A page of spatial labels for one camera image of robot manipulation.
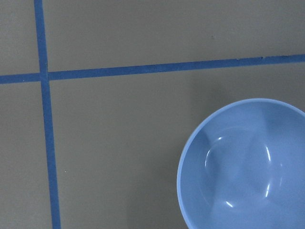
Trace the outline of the blue bowl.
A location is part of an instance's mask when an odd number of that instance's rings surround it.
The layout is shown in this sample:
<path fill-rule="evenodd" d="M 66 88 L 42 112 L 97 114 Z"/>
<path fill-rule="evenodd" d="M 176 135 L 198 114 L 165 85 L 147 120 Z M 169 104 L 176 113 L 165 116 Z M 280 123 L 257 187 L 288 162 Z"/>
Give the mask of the blue bowl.
<path fill-rule="evenodd" d="M 260 98 L 211 114 L 184 146 L 177 197 L 190 229 L 304 228 L 304 112 Z"/>

